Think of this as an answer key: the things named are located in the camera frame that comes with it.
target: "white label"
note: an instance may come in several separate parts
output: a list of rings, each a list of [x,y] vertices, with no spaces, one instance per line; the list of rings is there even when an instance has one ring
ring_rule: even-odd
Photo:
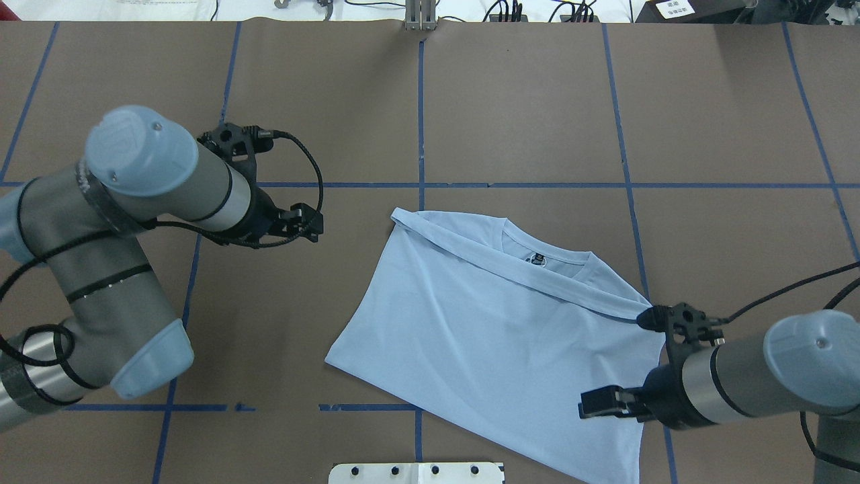
[[[670,0],[669,2],[657,3],[657,10],[663,18],[675,18],[691,16],[696,11],[687,0]]]

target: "black rubber band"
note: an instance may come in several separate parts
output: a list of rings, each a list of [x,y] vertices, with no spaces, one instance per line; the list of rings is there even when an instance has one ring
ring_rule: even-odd
[[[710,379],[714,381],[714,387],[716,387],[716,391],[720,394],[722,399],[731,406],[737,413],[743,415],[744,417],[752,418],[753,416],[749,413],[744,412],[737,405],[734,404],[732,399],[728,398],[728,394],[726,390],[722,387],[722,383],[720,383],[720,377],[716,374],[716,353],[720,350],[721,346],[717,346],[714,349],[714,352],[710,354]]]
[[[849,461],[820,450],[815,451],[815,457],[836,467],[847,468],[848,470],[860,473],[860,462]]]
[[[95,291],[99,289],[104,289],[111,284],[116,284],[117,282],[121,282],[124,279],[128,279],[131,276],[136,276],[137,274],[142,274],[144,272],[151,272],[152,266],[149,264],[142,264],[137,267],[132,267],[131,269],[123,270],[122,272],[117,272],[112,276],[105,277],[99,281],[93,282],[92,284],[88,284],[76,291],[72,291],[68,295],[66,295],[65,299],[71,304],[86,295],[91,295]]]
[[[224,208],[224,205],[227,204],[227,201],[230,199],[230,196],[233,195],[233,172],[230,169],[230,167],[227,166],[227,164],[224,164],[224,166],[227,168],[227,180],[228,180],[228,182],[227,182],[227,195],[224,196],[224,199],[221,201],[221,204],[218,205],[214,210],[212,210],[211,212],[209,212],[206,215],[203,215],[202,217],[200,217],[198,219],[189,220],[189,222],[194,223],[194,222],[199,222],[202,220],[212,218],[213,215],[215,215],[221,211],[221,208]]]
[[[63,341],[63,339],[59,335],[59,333],[55,332],[54,333],[54,353],[56,353],[58,355],[61,355],[63,353],[62,341]],[[71,365],[69,365],[69,360],[60,360],[59,366],[60,366],[60,368],[63,369],[66,376],[68,376],[69,379],[71,379],[73,382],[77,383],[78,386],[88,388],[90,390],[97,390],[97,389],[101,388],[101,387],[97,387],[96,385],[90,385],[89,383],[87,383],[86,380],[81,378],[81,376],[77,372],[75,372],[74,369],[71,368]]]
[[[27,193],[27,190],[33,185],[33,182],[38,179],[39,178],[34,178],[24,185],[24,188],[21,190],[21,196],[18,198],[18,208],[15,209],[15,223],[18,224],[18,233],[21,235],[21,242],[23,242],[24,246],[27,247],[27,250],[34,255],[35,252],[30,248],[30,245],[27,243],[27,239],[24,238],[24,226],[21,225],[21,205],[23,205],[24,195]]]
[[[19,346],[20,350],[24,350],[24,343],[27,341],[27,334],[22,336],[19,334],[12,338],[9,342],[15,346]],[[21,363],[5,353],[0,354],[0,382],[3,388],[6,389],[6,394],[16,403],[21,409],[35,413],[37,415],[46,415],[57,410],[58,405],[46,400],[45,392],[36,388],[33,382],[30,381],[30,376],[24,368],[24,363]]]
[[[27,330],[24,332],[24,339],[21,341],[21,352],[22,353],[24,352],[24,347],[27,345],[27,340],[30,339],[30,337],[33,336],[34,334],[38,334],[38,333],[39,333],[39,331],[38,331],[38,328],[36,326],[27,328]],[[50,403],[51,405],[69,406],[69,405],[72,405],[72,404],[75,404],[75,403],[78,403],[79,401],[81,401],[80,398],[75,399],[75,400],[58,400],[58,399],[55,399],[51,395],[45,393],[45,390],[37,387],[35,385],[35,383],[33,383],[33,380],[30,379],[30,374],[27,373],[27,367],[24,366],[24,363],[21,363],[21,372],[23,373],[24,378],[27,379],[27,383],[30,385],[30,388],[33,389],[33,392],[36,393],[39,396],[39,398]]]

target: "blue tape line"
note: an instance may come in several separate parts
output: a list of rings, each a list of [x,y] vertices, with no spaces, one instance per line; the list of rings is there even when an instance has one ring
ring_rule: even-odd
[[[423,445],[423,437],[421,436],[421,427],[423,427],[421,417],[424,411],[420,408],[415,410],[415,461],[416,462],[424,462],[424,449],[422,449]]]
[[[603,29],[603,45],[606,53],[606,70],[609,72],[609,88],[612,93],[612,109],[615,111],[615,128],[618,136],[618,147],[621,151],[621,166],[624,171],[624,187],[627,189],[627,205],[630,209],[630,222],[633,225],[633,240],[636,243],[636,259],[639,262],[639,277],[645,298],[651,299],[648,291],[648,277],[645,275],[645,257],[642,255],[642,240],[639,237],[639,220],[636,218],[636,206],[633,200],[633,184],[630,181],[630,168],[627,164],[627,146],[624,144],[624,130],[621,127],[621,109],[618,107],[618,93],[615,87],[615,72],[612,70],[612,54],[609,46],[609,31],[605,23]]]
[[[424,209],[424,42],[418,43],[418,209]]]
[[[163,412],[163,404],[133,403],[76,403],[63,410],[66,412]]]
[[[633,182],[635,189],[829,189],[828,183],[648,183]]]
[[[218,404],[174,404],[171,412],[226,412],[226,405]]]
[[[164,407],[164,418],[162,420],[161,436],[158,438],[158,451],[156,452],[156,465],[152,470],[152,484],[158,484],[161,479],[161,468],[164,463],[164,451],[167,449],[167,435],[170,431],[170,416],[173,413],[173,398],[176,394],[176,379],[170,382],[170,388],[167,392],[167,405]]]
[[[227,82],[224,84],[224,104],[221,105],[221,119],[224,123],[227,117],[227,100],[230,99],[230,85],[233,83],[233,67],[236,66],[236,51],[239,48],[239,34],[242,32],[242,23],[236,22],[236,32],[233,34],[233,52],[230,53],[230,66],[227,67]]]
[[[197,283],[197,266],[200,263],[200,244],[203,241],[203,236],[197,235],[194,241],[194,256],[191,259],[191,270],[188,273],[188,286],[185,290],[185,305],[182,307],[182,326],[188,328],[188,316],[191,314],[191,292],[194,291],[194,284]]]
[[[185,291],[185,305],[182,308],[182,326],[188,328],[188,316],[191,314],[191,293],[194,291],[194,284],[197,282],[197,266],[200,262],[200,243],[203,238],[198,235],[194,241],[194,256],[191,259],[191,270],[188,274],[188,286]],[[156,465],[152,471],[152,484],[157,484],[161,477],[161,467],[164,461],[164,451],[167,448],[167,436],[170,430],[170,414],[174,410],[173,400],[176,395],[176,379],[170,382],[170,387],[167,392],[167,404],[164,408],[164,420],[162,421],[161,437],[158,439],[158,451],[156,453]]]
[[[19,186],[25,182],[6,182],[0,186]],[[316,182],[258,182],[263,188],[316,188]],[[414,189],[414,182],[326,182],[331,189]],[[731,182],[425,182],[425,189],[831,189],[832,183],[731,183]],[[840,189],[860,189],[860,183],[835,183]]]
[[[167,405],[161,403],[76,403],[63,410],[66,412],[164,412]],[[188,404],[173,405],[173,412],[226,412],[226,405]]]
[[[314,189],[316,182],[257,182],[262,188],[294,188]],[[327,189],[416,189],[418,183],[399,182],[325,182],[322,184]]]
[[[48,54],[51,53],[54,39],[57,38],[57,30],[59,22],[55,22],[51,29],[51,36],[48,37],[48,43],[45,45],[45,51],[42,53],[42,60],[39,62],[39,69],[36,70],[36,76],[33,78],[33,83],[30,84],[30,92],[27,93],[27,100],[24,102],[24,109],[21,110],[21,117],[18,118],[18,124],[15,126],[15,132],[12,134],[12,141],[9,143],[9,150],[6,152],[6,158],[3,160],[3,168],[0,168],[0,180],[6,178],[6,171],[9,169],[9,163],[12,162],[12,153],[15,152],[15,145],[18,144],[18,136],[24,128],[24,120],[27,119],[27,112],[30,110],[30,103],[33,102],[33,96],[36,94],[36,87],[39,85],[39,79],[42,77],[42,72],[45,70],[45,63],[48,60]]]
[[[678,470],[675,468],[675,448],[672,445],[672,431],[663,425],[663,440],[666,441],[666,455],[669,458],[669,479],[678,484]]]
[[[622,189],[627,183],[491,183],[491,189]]]
[[[821,135],[818,131],[818,125],[815,123],[815,117],[812,114],[812,108],[809,107],[809,100],[806,96],[806,90],[803,89],[801,81],[801,73],[797,69],[797,61],[795,60],[795,50],[791,46],[791,36],[789,35],[789,26],[783,22],[783,36],[785,37],[785,47],[789,51],[789,60],[791,61],[791,70],[795,73],[795,81],[797,82],[797,90],[800,91],[803,108],[806,109],[809,126],[812,127],[812,133],[815,137],[815,144],[818,146],[818,153],[821,155],[821,162],[824,163],[824,170],[827,173],[827,179],[830,181],[830,186],[833,189],[833,198],[836,199],[836,205],[839,208],[839,216],[842,217],[842,225],[845,227],[845,233],[848,235],[848,242],[851,244],[851,251],[854,252],[854,259],[860,261],[860,251],[857,250],[857,241],[854,239],[854,232],[851,230],[851,223],[848,221],[848,215],[845,213],[845,205],[842,203],[842,196],[839,195],[839,189],[836,187],[836,178],[833,176],[833,170],[830,166],[830,160],[827,159],[827,152],[824,149],[824,143],[821,142]]]
[[[639,277],[642,279],[642,290],[645,297],[651,299],[648,290],[648,276],[645,274],[645,257],[642,255],[642,239],[639,236],[639,220],[636,219],[636,205],[633,200],[633,183],[630,179],[630,168],[627,164],[627,146],[624,144],[624,130],[621,126],[621,109],[618,106],[618,93],[615,85],[615,72],[612,70],[612,54],[609,43],[609,30],[605,23],[603,29],[603,46],[606,53],[606,70],[609,73],[609,87],[612,93],[612,108],[615,111],[615,127],[618,135],[618,147],[621,152],[621,166],[624,171],[624,184],[627,190],[627,204],[630,209],[630,223],[633,226],[633,240],[636,243],[636,259],[639,263]],[[663,427],[663,438],[666,441],[666,460],[669,465],[669,477],[672,484],[678,484],[678,470],[675,468],[675,451],[672,445],[672,434]]]
[[[415,412],[421,410],[409,403],[335,403],[319,404],[320,412]]]

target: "metal bracket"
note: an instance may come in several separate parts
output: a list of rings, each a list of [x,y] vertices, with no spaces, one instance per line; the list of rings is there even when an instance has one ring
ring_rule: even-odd
[[[406,0],[407,30],[436,30],[436,0]]]
[[[420,462],[337,464],[329,484],[504,484],[505,466],[497,462]]]

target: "silver robot arm segment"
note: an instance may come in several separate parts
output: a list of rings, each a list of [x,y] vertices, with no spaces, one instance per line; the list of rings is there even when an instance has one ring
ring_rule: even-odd
[[[222,138],[232,131],[242,129],[218,127]],[[254,131],[255,140],[270,133]],[[216,155],[218,146],[207,135],[210,145],[203,146],[151,109],[115,109],[93,128],[76,166],[0,199],[0,248],[22,263],[88,234],[113,233],[46,261],[74,314],[62,323],[74,351],[69,355],[64,334],[39,332],[39,326],[9,338],[25,357],[59,361],[30,365],[0,354],[0,431],[108,384],[124,399],[137,398],[191,365],[194,352],[182,321],[134,237],[152,228],[158,215],[249,243],[267,233],[298,232],[312,241],[322,233],[321,214],[304,204],[277,209],[256,186],[255,166],[253,177],[240,173],[243,166]],[[222,141],[230,155],[244,149]]]
[[[669,364],[652,369],[639,388],[610,385],[585,392],[580,417],[657,419],[686,430],[815,412],[815,482],[860,482],[860,325],[828,309],[724,343],[716,328],[725,322],[685,303],[640,314],[640,327],[666,334]]]

